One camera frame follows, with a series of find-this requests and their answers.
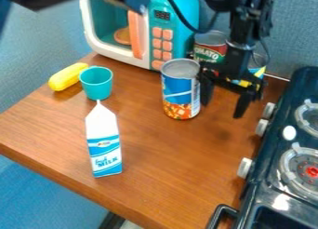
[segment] yellow toy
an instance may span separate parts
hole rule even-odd
[[[62,91],[77,83],[78,75],[88,67],[87,63],[77,62],[53,74],[48,80],[48,85],[54,91]]]

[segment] teal cup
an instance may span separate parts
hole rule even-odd
[[[79,75],[87,97],[91,100],[107,99],[112,92],[113,72],[108,68],[90,66]]]

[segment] wooden table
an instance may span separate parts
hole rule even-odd
[[[215,207],[239,205],[242,157],[258,148],[254,129],[285,82],[271,79],[263,101],[232,119],[238,96],[217,88],[192,120],[163,113],[160,75],[90,54],[81,61],[113,70],[113,94],[124,172],[95,179],[84,118],[95,106],[80,84],[62,92],[43,85],[0,116],[0,154],[145,228],[204,228]]]

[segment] red can label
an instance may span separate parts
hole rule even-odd
[[[206,46],[194,45],[194,59],[196,61],[223,62],[227,50],[227,45]]]

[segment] tin can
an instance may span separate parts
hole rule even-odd
[[[266,58],[260,54],[254,54],[254,59],[251,58],[248,62],[248,71],[254,76],[263,79],[266,71]],[[245,80],[232,80],[233,84],[247,88],[251,85],[250,82]]]
[[[190,119],[200,112],[200,65],[189,59],[166,62],[161,70],[165,113],[174,119]]]
[[[223,62],[227,51],[227,35],[211,31],[194,36],[194,59],[196,61]]]

